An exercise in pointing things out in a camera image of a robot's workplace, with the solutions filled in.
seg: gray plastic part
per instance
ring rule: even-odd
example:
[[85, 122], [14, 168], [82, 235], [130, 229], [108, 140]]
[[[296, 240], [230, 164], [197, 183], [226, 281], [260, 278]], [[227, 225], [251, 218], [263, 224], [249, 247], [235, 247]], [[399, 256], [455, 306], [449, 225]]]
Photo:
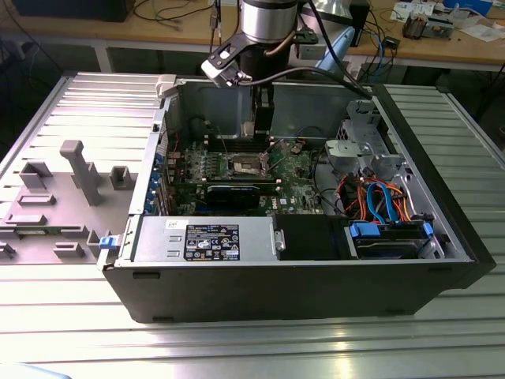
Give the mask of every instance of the gray plastic part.
[[88, 165], [82, 156], [83, 149], [84, 145], [81, 141], [65, 140], [60, 147], [60, 154], [72, 166], [75, 180], [80, 184], [88, 204], [94, 206], [99, 204], [101, 196], [96, 189], [95, 178], [93, 174], [90, 174]]
[[21, 236], [14, 229], [0, 231], [0, 239], [21, 239]]
[[133, 180], [127, 166], [114, 166], [109, 174], [115, 190], [133, 190]]
[[96, 235], [96, 232], [90, 231], [88, 240], [86, 241], [86, 245], [88, 246], [88, 248], [95, 257], [98, 257], [100, 255], [99, 242], [100, 238], [98, 237], [98, 235]]
[[[85, 225], [88, 231], [94, 230], [98, 237], [109, 234], [121, 234], [125, 230], [126, 220], [128, 219], [128, 208], [132, 200], [133, 191], [114, 191], [109, 180], [109, 173], [100, 174], [99, 191], [102, 202], [99, 207], [90, 207], [80, 189], [75, 187], [71, 179], [72, 173], [53, 172], [51, 178], [43, 178], [47, 190], [42, 194], [52, 194], [56, 198], [56, 203], [51, 206], [33, 205], [22, 206], [17, 201], [10, 205], [10, 209], [3, 219], [5, 226], [10, 215], [34, 215], [44, 214], [47, 217], [47, 224], [44, 229], [50, 230], [51, 227], [74, 228]], [[137, 179], [137, 174], [132, 174], [133, 180]], [[22, 186], [18, 195], [31, 195], [30, 191]], [[96, 263], [96, 256], [86, 245], [89, 233], [82, 238], [72, 237], [66, 241], [79, 242], [80, 247], [86, 254], [78, 260], [69, 258], [73, 264]], [[57, 234], [31, 234], [23, 231], [18, 234], [14, 229], [6, 228], [0, 231], [0, 241], [8, 242], [17, 254], [12, 260], [0, 260], [0, 265], [11, 264], [59, 264], [64, 259], [58, 258], [53, 248], [56, 242], [65, 242], [65, 237], [59, 232]]]
[[46, 189], [42, 178], [52, 174], [44, 162], [27, 162], [19, 176], [26, 188], [37, 191]]
[[85, 255], [79, 242], [56, 242], [55, 246], [53, 251], [58, 258], [82, 258]]
[[15, 225], [45, 225], [47, 222], [45, 215], [10, 215], [7, 224]]
[[[95, 164], [93, 162], [86, 162], [86, 164], [88, 165], [88, 172], [91, 175], [93, 182], [96, 184], [96, 186], [98, 186], [100, 184], [100, 181], [102, 180], [102, 178], [100, 177], [100, 174], [96, 170]], [[76, 175], [72, 175], [72, 180], [75, 183], [76, 188], [80, 189], [80, 183], [76, 179]]]
[[14, 250], [11, 245], [5, 242], [0, 242], [0, 258], [11, 259], [15, 253], [16, 250]]
[[21, 206], [42, 206], [42, 205], [53, 205], [56, 202], [56, 197], [51, 194], [39, 194], [39, 195], [21, 195], [17, 199], [17, 202]]
[[86, 225], [68, 226], [62, 229], [62, 236], [65, 238], [86, 238], [89, 234]]

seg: paper on desk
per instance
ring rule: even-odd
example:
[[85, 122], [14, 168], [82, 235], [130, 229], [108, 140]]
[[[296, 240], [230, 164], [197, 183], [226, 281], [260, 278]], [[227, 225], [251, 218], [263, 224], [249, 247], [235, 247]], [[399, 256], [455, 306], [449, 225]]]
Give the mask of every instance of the paper on desk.
[[406, 22], [410, 12], [424, 13], [426, 16], [431, 16], [435, 9], [435, 2], [397, 2], [391, 12], [391, 20]]
[[504, 30], [493, 29], [482, 24], [470, 26], [468, 28], [461, 29], [461, 31], [484, 42], [491, 42], [498, 38], [505, 38]]

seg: floor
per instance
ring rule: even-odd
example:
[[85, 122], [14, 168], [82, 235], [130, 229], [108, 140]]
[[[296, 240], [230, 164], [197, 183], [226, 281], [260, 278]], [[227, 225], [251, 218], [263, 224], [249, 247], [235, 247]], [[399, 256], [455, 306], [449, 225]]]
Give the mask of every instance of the floor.
[[[4, 54], [6, 64], [0, 68], [0, 156], [4, 156], [23, 128], [35, 114], [40, 104], [58, 81], [60, 73], [37, 46], [24, 46], [26, 59], [19, 62]], [[98, 62], [91, 48], [76, 46], [43, 46], [65, 71], [98, 71]], [[200, 62], [205, 55], [187, 52], [157, 52], [113, 49], [112, 57], [118, 72], [123, 73], [179, 73], [199, 74]], [[485, 88], [490, 82], [487, 73], [462, 70], [438, 70], [394, 67], [389, 75], [378, 82], [416, 85], [438, 85], [450, 89], [470, 114], [474, 114]], [[505, 136], [499, 128], [505, 126], [502, 91], [481, 119], [482, 128], [505, 148]]]

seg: electronic device on desk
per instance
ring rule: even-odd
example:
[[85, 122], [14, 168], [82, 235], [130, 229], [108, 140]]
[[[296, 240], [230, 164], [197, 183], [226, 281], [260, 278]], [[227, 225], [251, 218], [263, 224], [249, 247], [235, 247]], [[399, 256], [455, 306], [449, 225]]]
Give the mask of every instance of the electronic device on desk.
[[82, 18], [123, 22], [135, 0], [12, 0], [21, 16]]
[[441, 38], [449, 39], [455, 27], [445, 16], [426, 16], [422, 13], [410, 13], [403, 25], [403, 36], [410, 39]]

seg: white label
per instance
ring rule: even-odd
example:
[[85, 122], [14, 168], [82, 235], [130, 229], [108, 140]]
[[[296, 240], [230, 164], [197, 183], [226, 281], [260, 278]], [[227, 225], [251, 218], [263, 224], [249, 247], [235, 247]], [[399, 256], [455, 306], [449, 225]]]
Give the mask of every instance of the white label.
[[188, 220], [167, 220], [165, 229], [186, 229], [188, 223]]
[[44, 235], [45, 231], [16, 231], [19, 235]]

